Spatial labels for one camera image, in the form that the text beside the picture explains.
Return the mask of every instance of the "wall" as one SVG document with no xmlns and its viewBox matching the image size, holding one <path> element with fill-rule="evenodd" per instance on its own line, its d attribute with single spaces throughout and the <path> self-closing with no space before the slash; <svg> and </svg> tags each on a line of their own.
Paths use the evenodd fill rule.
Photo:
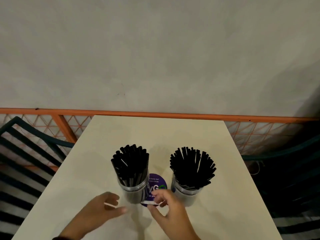
<svg viewBox="0 0 320 240">
<path fill-rule="evenodd" d="M 1 0 L 0 107 L 317 116 L 320 0 Z"/>
</svg>

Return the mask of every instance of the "hand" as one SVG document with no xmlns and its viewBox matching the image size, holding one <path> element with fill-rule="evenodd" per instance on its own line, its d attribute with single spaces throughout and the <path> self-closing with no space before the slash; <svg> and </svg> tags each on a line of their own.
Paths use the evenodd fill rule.
<svg viewBox="0 0 320 240">
<path fill-rule="evenodd" d="M 190 223 L 183 203 L 170 190 L 158 189 L 151 194 L 156 196 L 154 202 L 158 204 L 162 202 L 160 207 L 169 206 L 166 216 L 163 216 L 154 205 L 149 204 L 147 207 L 170 240 L 200 240 Z"/>
<path fill-rule="evenodd" d="M 87 233 L 102 226 L 107 220 L 126 213 L 126 207 L 115 208 L 104 204 L 106 202 L 117 206 L 118 199 L 118 195 L 110 192 L 94 197 L 79 211 L 59 236 L 72 240 L 80 240 Z"/>
</svg>

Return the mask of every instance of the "thick black straw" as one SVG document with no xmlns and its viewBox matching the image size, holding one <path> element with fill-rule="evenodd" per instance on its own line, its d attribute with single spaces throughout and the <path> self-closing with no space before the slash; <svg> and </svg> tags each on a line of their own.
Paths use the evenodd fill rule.
<svg viewBox="0 0 320 240">
<path fill-rule="evenodd" d="M 116 151 L 111 159 L 120 183 L 126 187 L 141 184 L 148 173 L 149 153 L 135 144 L 121 147 L 120 151 Z"/>
<path fill-rule="evenodd" d="M 214 161 L 203 151 L 182 147 L 171 154 L 170 168 L 176 181 L 186 190 L 198 190 L 208 184 L 216 170 Z"/>
</svg>

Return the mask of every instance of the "tabletop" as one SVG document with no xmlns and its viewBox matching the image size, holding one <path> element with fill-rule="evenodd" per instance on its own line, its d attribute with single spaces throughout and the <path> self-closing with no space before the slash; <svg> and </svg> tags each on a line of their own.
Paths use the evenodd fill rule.
<svg viewBox="0 0 320 240">
<path fill-rule="evenodd" d="M 167 239 L 141 204 L 123 196 L 110 159 L 125 145 L 147 149 L 149 173 L 171 185 L 170 154 L 177 148 L 206 151 L 215 177 L 187 207 L 201 239 L 281 239 L 280 234 L 223 121 L 96 115 L 18 229 L 13 240 L 56 237 L 94 196 L 120 196 L 129 212 L 107 221 L 84 239 Z M 166 214 L 167 206 L 159 209 Z"/>
</svg>

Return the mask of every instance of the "purple sticker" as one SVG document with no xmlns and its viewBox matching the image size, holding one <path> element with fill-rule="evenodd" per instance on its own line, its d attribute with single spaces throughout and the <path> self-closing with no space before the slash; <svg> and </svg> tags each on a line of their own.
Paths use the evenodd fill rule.
<svg viewBox="0 0 320 240">
<path fill-rule="evenodd" d="M 143 206 L 147 206 L 146 201 L 153 201 L 155 198 L 154 195 L 151 194 L 151 191 L 157 190 L 157 189 L 164 189 L 166 190 L 167 184 L 163 177 L 161 177 L 158 174 L 155 173 L 149 173 L 149 195 L 145 199 L 144 203 L 141 203 Z"/>
</svg>

